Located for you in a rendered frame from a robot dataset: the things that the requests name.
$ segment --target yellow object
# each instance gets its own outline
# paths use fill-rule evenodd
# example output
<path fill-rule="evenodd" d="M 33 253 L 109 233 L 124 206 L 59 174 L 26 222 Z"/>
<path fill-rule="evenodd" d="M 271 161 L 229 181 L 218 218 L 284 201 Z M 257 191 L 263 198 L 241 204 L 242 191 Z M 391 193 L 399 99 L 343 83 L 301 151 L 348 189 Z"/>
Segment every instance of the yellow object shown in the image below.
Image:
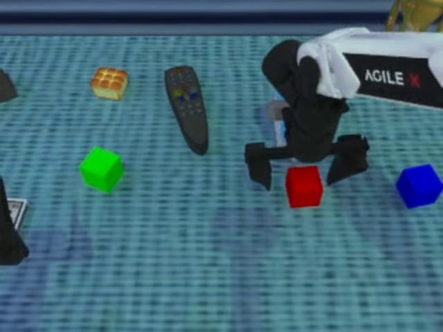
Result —
<path fill-rule="evenodd" d="M 100 67 L 94 74 L 90 86 L 96 97 L 121 100 L 126 90 L 127 81 L 126 71 Z"/>
<path fill-rule="evenodd" d="M 443 0 L 395 0 L 386 22 L 386 31 L 394 30 L 399 13 L 403 17 L 399 31 L 425 32 L 440 19 L 437 32 L 443 33 Z"/>

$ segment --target cube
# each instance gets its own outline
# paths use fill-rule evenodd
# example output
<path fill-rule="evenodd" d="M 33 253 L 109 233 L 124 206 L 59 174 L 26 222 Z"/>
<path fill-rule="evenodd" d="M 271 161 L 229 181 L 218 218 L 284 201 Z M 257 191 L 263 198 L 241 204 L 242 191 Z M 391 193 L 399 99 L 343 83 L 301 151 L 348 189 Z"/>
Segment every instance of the cube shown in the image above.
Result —
<path fill-rule="evenodd" d="M 433 204 L 442 193 L 443 184 L 432 165 L 404 169 L 396 184 L 397 191 L 408 209 Z"/>
<path fill-rule="evenodd" d="M 111 192 L 124 172 L 120 156 L 101 147 L 94 147 L 80 164 L 83 181 L 103 192 Z"/>
<path fill-rule="evenodd" d="M 285 185 L 291 208 L 320 205 L 323 184 L 317 166 L 290 167 L 286 173 Z"/>
<path fill-rule="evenodd" d="M 90 86 L 96 97 L 121 100 L 125 93 L 128 75 L 122 69 L 100 67 L 94 74 Z"/>

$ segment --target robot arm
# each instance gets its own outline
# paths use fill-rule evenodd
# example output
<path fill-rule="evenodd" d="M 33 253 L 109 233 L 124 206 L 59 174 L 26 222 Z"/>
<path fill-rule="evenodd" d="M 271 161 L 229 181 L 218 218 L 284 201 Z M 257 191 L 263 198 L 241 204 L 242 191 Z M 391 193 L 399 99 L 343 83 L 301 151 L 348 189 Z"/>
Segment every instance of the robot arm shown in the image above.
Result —
<path fill-rule="evenodd" d="M 363 95 L 443 109 L 442 34 L 340 29 L 303 43 L 297 62 L 305 57 L 320 68 L 320 95 Z"/>

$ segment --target logo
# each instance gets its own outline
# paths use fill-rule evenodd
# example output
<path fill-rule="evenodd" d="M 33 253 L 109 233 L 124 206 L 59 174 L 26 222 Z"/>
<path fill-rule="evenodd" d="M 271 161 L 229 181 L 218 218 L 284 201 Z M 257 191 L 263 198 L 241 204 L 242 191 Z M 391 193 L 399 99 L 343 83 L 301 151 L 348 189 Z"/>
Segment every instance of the logo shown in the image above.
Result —
<path fill-rule="evenodd" d="M 420 76 L 415 73 L 405 75 L 402 71 L 382 71 L 366 69 L 366 82 L 383 83 L 395 86 L 409 86 L 411 88 L 420 88 Z"/>

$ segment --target red letter x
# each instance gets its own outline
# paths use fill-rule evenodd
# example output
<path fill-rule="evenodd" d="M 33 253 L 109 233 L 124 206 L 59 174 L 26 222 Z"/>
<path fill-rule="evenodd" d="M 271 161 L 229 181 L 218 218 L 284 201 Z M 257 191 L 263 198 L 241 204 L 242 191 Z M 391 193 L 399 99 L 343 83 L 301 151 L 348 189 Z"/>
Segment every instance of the red letter x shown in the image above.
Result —
<path fill-rule="evenodd" d="M 408 76 L 409 85 L 413 88 L 420 87 L 420 76 L 418 74 L 410 73 Z"/>

